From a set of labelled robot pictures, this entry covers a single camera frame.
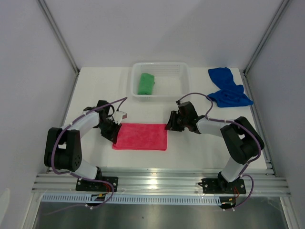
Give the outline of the pink microfiber towel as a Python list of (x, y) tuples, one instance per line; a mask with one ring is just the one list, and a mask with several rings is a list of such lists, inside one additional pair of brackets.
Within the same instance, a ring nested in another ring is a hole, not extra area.
[(159, 150), (167, 149), (165, 124), (123, 123), (114, 150)]

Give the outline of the green microfiber towel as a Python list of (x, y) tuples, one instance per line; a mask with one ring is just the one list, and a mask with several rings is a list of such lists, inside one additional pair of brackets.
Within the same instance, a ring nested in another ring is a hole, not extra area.
[(138, 86), (138, 95), (152, 95), (154, 84), (154, 75), (142, 73)]

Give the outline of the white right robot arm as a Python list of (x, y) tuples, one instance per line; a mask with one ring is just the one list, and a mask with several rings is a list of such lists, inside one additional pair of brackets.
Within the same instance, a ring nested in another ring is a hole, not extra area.
[(230, 158), (218, 175), (217, 185), (222, 192), (229, 192), (248, 165), (259, 158), (264, 142), (248, 119), (243, 116), (235, 120), (214, 119), (207, 114), (198, 115), (191, 102), (176, 103), (178, 110), (171, 111), (165, 130), (182, 132), (187, 128), (190, 132), (199, 135), (221, 137)]

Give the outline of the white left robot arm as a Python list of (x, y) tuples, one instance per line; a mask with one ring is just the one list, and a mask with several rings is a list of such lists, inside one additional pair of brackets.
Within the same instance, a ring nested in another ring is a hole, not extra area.
[(114, 109), (114, 103), (99, 100), (96, 106), (86, 107), (74, 121), (62, 127), (48, 130), (44, 164), (56, 174), (72, 174), (86, 178), (91, 190), (100, 190), (103, 186), (101, 169), (82, 158), (81, 138), (89, 131), (98, 128), (101, 136), (117, 143), (125, 112)]

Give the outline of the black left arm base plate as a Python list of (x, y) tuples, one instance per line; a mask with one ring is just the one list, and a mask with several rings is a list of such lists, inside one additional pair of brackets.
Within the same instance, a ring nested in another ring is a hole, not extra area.
[[(114, 192), (117, 191), (118, 177), (103, 177), (103, 181), (112, 184)], [(78, 180), (76, 183), (76, 191), (87, 191), (87, 192), (112, 192), (112, 188), (109, 184), (101, 182), (92, 182), (86, 180)]]

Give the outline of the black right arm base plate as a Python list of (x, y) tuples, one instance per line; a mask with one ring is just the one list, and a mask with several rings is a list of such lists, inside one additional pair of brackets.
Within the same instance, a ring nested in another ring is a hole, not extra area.
[(237, 178), (232, 182), (225, 180), (221, 174), (217, 178), (203, 178), (198, 185), (205, 194), (246, 194), (244, 180)]

